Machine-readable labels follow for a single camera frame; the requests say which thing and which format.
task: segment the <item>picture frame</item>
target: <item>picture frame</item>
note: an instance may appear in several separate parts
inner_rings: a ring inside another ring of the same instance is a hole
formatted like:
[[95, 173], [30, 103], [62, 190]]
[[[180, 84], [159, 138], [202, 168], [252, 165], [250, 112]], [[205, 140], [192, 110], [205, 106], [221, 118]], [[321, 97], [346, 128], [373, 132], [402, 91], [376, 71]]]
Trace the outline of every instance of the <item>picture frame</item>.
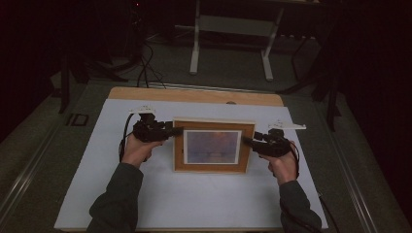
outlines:
[[252, 120], [175, 117], [174, 127], [183, 127], [175, 136], [175, 172], [246, 173], [251, 148], [242, 136], [253, 138]]

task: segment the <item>wooden board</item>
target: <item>wooden board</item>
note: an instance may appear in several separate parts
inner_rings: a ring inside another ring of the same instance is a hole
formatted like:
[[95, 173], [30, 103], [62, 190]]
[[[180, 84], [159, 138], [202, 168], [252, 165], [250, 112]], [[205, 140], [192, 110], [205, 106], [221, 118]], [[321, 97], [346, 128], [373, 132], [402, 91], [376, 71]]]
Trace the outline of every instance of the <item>wooden board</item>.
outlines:
[[242, 105], [261, 105], [283, 107], [277, 94], [261, 94], [235, 91], [156, 89], [139, 87], [114, 87], [109, 99], [157, 100], [196, 103], [236, 103]]

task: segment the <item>white paper sheet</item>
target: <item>white paper sheet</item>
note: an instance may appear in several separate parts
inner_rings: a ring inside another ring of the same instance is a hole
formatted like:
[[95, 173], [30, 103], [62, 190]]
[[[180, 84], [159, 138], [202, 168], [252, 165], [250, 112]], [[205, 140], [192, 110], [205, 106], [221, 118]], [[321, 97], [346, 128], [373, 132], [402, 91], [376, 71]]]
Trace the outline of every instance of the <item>white paper sheet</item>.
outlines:
[[[199, 104], [140, 100], [106, 100], [89, 139], [84, 157], [66, 194], [54, 228], [86, 229], [88, 209], [105, 191], [119, 163], [119, 143], [128, 110], [144, 105], [155, 109], [156, 120], [173, 117], [207, 117], [254, 120], [256, 131], [267, 133], [276, 120], [292, 122], [288, 108], [249, 105]], [[135, 115], [129, 132], [139, 119]], [[327, 228], [318, 193], [308, 170], [304, 153], [294, 130], [284, 130], [300, 151], [298, 181], [311, 202], [311, 208]], [[279, 190], [267, 170], [267, 161], [255, 152], [248, 171], [242, 175], [175, 173], [173, 138], [153, 150], [141, 167], [145, 174], [139, 194], [138, 228], [143, 229], [266, 229], [282, 227]]]

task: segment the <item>gray sleeve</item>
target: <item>gray sleeve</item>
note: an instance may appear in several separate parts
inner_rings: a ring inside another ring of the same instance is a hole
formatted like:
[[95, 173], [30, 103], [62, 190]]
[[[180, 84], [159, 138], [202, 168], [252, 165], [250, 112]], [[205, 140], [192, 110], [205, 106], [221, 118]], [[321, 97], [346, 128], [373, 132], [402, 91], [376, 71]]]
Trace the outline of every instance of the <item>gray sleeve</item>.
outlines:
[[[306, 193], [297, 181], [280, 185], [279, 192], [282, 208], [281, 221], [285, 232], [320, 232], [321, 218], [310, 209]], [[301, 224], [313, 227], [314, 231]]]
[[137, 197], [143, 173], [120, 163], [106, 187], [90, 208], [92, 220], [87, 232], [134, 232], [137, 224]]

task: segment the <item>black handheld device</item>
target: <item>black handheld device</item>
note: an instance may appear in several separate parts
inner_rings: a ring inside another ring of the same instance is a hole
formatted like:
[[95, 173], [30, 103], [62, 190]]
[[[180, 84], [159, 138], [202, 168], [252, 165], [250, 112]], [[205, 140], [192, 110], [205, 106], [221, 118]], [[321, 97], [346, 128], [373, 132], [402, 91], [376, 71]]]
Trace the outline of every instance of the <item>black handheld device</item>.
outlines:
[[133, 131], [127, 134], [128, 123], [134, 114], [130, 114], [127, 118], [126, 125], [124, 127], [123, 138], [119, 147], [119, 160], [121, 161], [124, 156], [124, 149], [126, 144], [126, 138], [128, 135], [133, 134], [137, 139], [143, 143], [165, 141], [170, 137], [181, 135], [183, 133], [183, 127], [173, 127], [172, 121], [157, 121], [155, 115], [152, 113], [139, 114], [140, 119], [133, 125]]
[[288, 152], [291, 152], [296, 160], [296, 177], [298, 177], [299, 151], [297, 150], [297, 147], [294, 147], [294, 145], [284, 136], [285, 132], [282, 129], [272, 128], [268, 131], [267, 134], [255, 132], [254, 139], [258, 141], [247, 137], [242, 137], [242, 141], [258, 154], [264, 154], [272, 157], [281, 157]]

